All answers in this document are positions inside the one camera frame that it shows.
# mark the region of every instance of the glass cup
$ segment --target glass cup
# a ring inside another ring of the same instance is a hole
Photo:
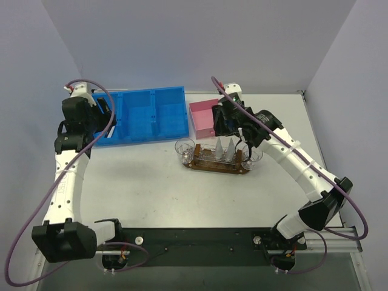
[[[250,159],[247,160],[249,157],[248,146],[246,145],[242,150],[243,150],[242,151],[243,162],[241,163],[241,165],[246,170],[252,170],[257,165],[258,161],[260,161],[261,158],[263,157],[263,151],[252,149],[252,154],[250,156]]]
[[[175,143],[175,151],[183,164],[188,164],[194,158],[195,143],[190,138],[181,138]]]

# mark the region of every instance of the gray wall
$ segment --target gray wall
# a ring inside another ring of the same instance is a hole
[[[244,91],[306,89],[355,0],[42,0],[81,75],[111,89],[210,76]]]
[[[79,72],[38,0],[0,5],[0,262],[54,178],[54,140],[63,85]],[[42,214],[36,220],[40,223]],[[11,276],[27,279],[36,247],[27,231]],[[0,277],[0,290],[9,290]]]
[[[358,0],[307,89],[329,170],[354,181],[370,226],[363,257],[374,290],[387,290],[388,1]],[[348,225],[362,227],[348,206]]]

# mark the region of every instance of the blue plastic tray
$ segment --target blue plastic tray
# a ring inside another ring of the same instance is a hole
[[[189,136],[184,87],[110,93],[116,104],[117,125],[111,138],[98,146],[160,141]],[[93,94],[97,100],[105,93]]]

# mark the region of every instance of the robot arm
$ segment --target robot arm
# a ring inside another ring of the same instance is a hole
[[[70,97],[63,100],[62,111],[65,120],[60,123],[55,140],[55,178],[93,140],[95,133],[104,130],[112,114],[104,98],[99,98],[97,105],[85,82],[79,83]],[[89,226],[82,224],[81,191],[90,154],[91,150],[83,153],[66,171],[53,192],[42,225],[32,230],[32,239],[50,263],[93,258],[98,245],[121,233],[117,219]]]
[[[218,105],[212,109],[216,136],[236,135],[248,145],[250,153],[253,147],[258,147],[267,153],[299,184],[309,199],[309,202],[296,213],[282,218],[273,228],[273,231],[280,234],[284,239],[290,240],[306,229],[322,230],[342,207],[344,197],[333,185],[321,179],[310,167],[314,166],[320,169],[323,174],[347,193],[350,192],[353,186],[352,182],[347,178],[340,180],[324,170],[301,148],[301,143],[294,140],[281,122],[269,111],[262,110],[253,113],[250,107],[245,107],[244,101],[241,100],[241,88],[238,84],[227,84],[224,90],[235,102],[244,107],[280,138],[292,145],[289,149],[284,147],[280,141],[242,114],[225,97],[221,98]],[[306,165],[293,152],[295,149],[306,157],[310,163],[309,165]]]

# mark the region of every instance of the pink box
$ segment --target pink box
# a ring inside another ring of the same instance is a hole
[[[209,138],[215,136],[213,129],[212,106],[218,104],[218,99],[190,103],[190,114],[195,129],[195,137]]]

